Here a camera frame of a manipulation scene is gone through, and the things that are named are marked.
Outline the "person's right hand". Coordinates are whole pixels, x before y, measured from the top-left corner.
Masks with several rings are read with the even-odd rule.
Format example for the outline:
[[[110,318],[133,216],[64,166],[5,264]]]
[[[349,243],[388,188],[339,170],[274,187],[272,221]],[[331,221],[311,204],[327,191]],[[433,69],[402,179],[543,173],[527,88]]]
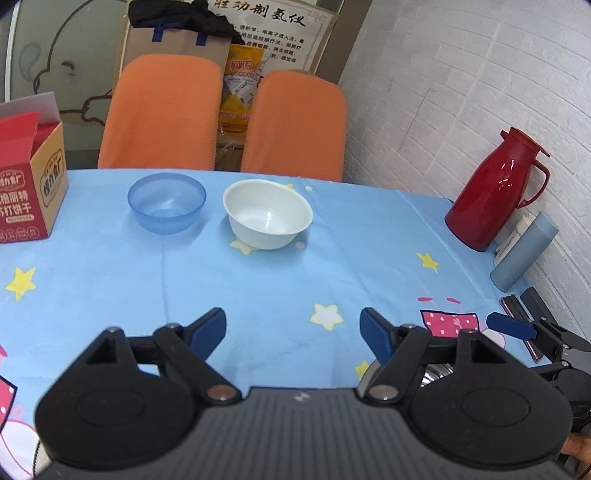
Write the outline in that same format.
[[[591,439],[589,437],[581,434],[570,434],[561,449],[561,453],[579,461],[579,479],[584,479],[590,474]]]

